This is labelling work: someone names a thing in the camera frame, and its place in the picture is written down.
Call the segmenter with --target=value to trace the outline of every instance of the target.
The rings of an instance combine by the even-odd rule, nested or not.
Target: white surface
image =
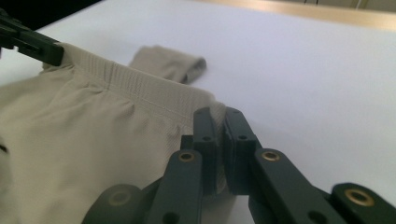
[[[202,55],[208,71],[192,85],[243,111],[313,185],[354,182],[396,205],[394,32],[175,0],[105,1],[41,32],[122,64],[143,45]],[[0,68],[4,85],[40,63],[3,50]],[[206,204],[252,223],[245,197]]]

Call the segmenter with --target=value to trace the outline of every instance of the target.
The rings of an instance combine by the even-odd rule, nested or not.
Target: elastic waistband
[[[69,44],[60,45],[64,47],[61,66],[74,65],[84,71],[84,76],[97,79],[103,88],[184,125],[192,127],[193,112],[199,108],[211,106],[216,111],[217,106],[224,107],[210,92],[155,77]]]

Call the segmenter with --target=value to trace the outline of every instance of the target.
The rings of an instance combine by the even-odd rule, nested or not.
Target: beige cloth
[[[60,66],[0,88],[0,223],[80,223],[107,188],[161,177],[206,92],[62,44]]]
[[[157,77],[191,83],[206,70],[206,61],[202,57],[154,46],[141,48],[129,66]]]

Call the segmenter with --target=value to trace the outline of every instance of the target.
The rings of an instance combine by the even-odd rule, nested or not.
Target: black clamp
[[[202,197],[216,193],[218,158],[228,188],[248,195],[256,224],[395,223],[396,209],[363,186],[312,186],[282,152],[262,148],[243,113],[228,107],[222,144],[209,108],[194,113],[194,134],[183,135],[163,178],[145,189],[117,185],[92,205],[82,224],[199,224]]]
[[[24,55],[58,66],[62,62],[64,49],[56,45],[57,42],[59,41],[23,26],[0,8],[0,53],[1,48],[17,47],[18,52]]]

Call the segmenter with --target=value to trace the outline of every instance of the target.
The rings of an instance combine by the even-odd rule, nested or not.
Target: fabric
[[[191,83],[206,70],[206,61],[202,57],[154,46],[141,48],[129,66],[168,80]]]
[[[0,223],[80,223],[107,188],[163,175],[206,92],[71,45],[60,66],[0,88]]]

